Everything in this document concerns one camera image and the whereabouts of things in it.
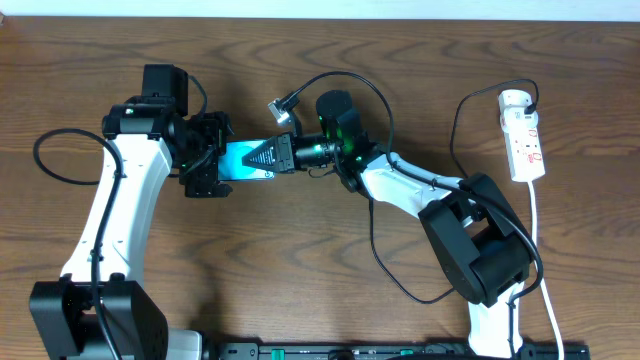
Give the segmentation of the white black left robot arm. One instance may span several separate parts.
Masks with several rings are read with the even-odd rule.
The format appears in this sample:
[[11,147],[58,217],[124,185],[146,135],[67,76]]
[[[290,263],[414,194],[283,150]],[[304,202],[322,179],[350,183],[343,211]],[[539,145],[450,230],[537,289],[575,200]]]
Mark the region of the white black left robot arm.
[[101,177],[81,238],[55,281],[38,281],[29,310],[52,359],[212,359],[200,332],[172,329],[144,289],[154,209],[166,179],[188,198],[224,198],[218,163],[229,116],[188,113],[196,79],[171,64],[147,64],[140,95],[114,105],[99,135]]

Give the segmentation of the blue Galaxy smartphone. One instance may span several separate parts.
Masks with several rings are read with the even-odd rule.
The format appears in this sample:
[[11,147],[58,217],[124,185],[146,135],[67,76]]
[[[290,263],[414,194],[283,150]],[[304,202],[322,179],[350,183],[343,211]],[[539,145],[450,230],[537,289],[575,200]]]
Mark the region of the blue Galaxy smartphone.
[[218,159],[218,179],[225,182],[273,179],[273,172],[245,166],[242,163],[245,155],[264,142],[264,139],[228,142],[226,154]]

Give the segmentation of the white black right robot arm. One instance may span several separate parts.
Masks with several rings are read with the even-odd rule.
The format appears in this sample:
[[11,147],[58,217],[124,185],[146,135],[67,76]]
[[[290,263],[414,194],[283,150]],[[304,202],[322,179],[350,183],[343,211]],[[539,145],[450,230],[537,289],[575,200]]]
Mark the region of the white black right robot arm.
[[347,91],[331,90],[317,99],[317,134],[302,134],[297,103],[295,95],[270,103],[277,122],[294,128],[244,155],[243,164],[277,174],[332,166],[348,191],[417,218],[447,280],[469,304],[472,351],[515,357],[523,345],[517,295],[534,252],[495,182],[484,174],[441,176],[405,162],[369,139]]

